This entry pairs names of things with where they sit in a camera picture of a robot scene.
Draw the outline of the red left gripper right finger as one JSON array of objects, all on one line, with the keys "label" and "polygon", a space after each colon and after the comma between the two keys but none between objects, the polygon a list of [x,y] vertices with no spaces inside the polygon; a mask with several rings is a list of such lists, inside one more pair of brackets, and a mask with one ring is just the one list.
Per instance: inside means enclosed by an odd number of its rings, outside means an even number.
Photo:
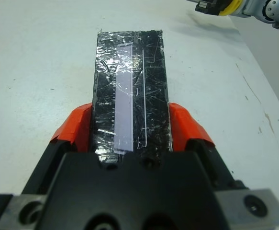
[{"label": "red left gripper right finger", "polygon": [[170,103],[169,112],[174,151],[196,153],[215,191],[247,189],[233,178],[211,137],[186,108]]}]

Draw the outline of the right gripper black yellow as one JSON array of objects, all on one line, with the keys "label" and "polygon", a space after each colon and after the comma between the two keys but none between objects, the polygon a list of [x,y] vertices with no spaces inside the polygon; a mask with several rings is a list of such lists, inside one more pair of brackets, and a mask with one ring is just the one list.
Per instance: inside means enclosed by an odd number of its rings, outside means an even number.
[{"label": "right gripper black yellow", "polygon": [[208,15],[228,16],[241,5],[240,0],[199,0],[195,11]]}]

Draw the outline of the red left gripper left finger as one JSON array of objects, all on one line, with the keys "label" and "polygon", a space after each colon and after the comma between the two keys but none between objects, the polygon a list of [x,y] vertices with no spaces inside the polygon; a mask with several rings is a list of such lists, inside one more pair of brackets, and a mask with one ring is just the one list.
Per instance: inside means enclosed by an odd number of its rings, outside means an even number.
[{"label": "red left gripper left finger", "polygon": [[75,108],[55,131],[22,194],[45,195],[67,152],[88,152],[92,103]]}]

